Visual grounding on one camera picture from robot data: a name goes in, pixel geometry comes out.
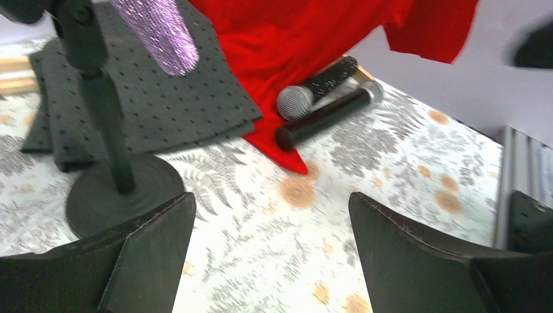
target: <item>black fabric with dots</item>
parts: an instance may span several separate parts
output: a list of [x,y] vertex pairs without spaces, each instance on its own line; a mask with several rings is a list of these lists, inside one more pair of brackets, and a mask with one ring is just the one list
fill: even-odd
[[[239,137],[254,130],[262,113],[230,70],[211,22],[188,1],[177,0],[200,53],[194,72],[165,74],[109,3],[96,5],[113,78],[125,113],[131,153],[186,149]],[[43,94],[24,152],[53,151],[67,164],[105,158],[78,94],[77,71],[55,39],[31,56]]]

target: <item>black microphone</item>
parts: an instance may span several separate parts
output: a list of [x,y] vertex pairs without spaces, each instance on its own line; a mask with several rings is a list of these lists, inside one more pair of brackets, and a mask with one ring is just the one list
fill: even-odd
[[357,72],[357,60],[345,57],[299,86],[284,88],[276,100],[283,118],[293,121],[311,112],[313,104]]
[[275,132],[276,144],[282,150],[290,151],[298,143],[337,124],[354,111],[370,104],[379,104],[383,98],[384,90],[380,83],[375,80],[363,82],[355,91],[278,128]]

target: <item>red fabric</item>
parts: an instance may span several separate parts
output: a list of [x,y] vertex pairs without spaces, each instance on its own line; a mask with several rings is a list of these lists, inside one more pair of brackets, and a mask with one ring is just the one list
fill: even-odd
[[478,0],[190,0],[213,23],[230,68],[265,118],[245,136],[283,168],[307,173],[275,130],[278,93],[307,80],[385,26],[390,48],[451,63],[461,51]]

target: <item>wooden stick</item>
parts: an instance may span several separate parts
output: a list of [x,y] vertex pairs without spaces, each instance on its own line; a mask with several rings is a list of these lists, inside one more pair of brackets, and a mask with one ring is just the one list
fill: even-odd
[[358,83],[366,82],[367,80],[374,80],[374,76],[367,72],[363,67],[357,67],[357,72],[351,75],[353,79]]
[[37,93],[39,90],[37,79],[34,77],[0,80],[0,95],[2,96]]
[[4,57],[0,59],[0,74],[32,69],[29,57]]

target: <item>purple glittery cylinder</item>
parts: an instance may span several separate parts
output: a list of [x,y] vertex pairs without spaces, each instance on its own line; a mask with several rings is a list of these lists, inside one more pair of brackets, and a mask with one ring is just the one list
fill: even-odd
[[174,0],[110,0],[161,69],[184,75],[200,59]]

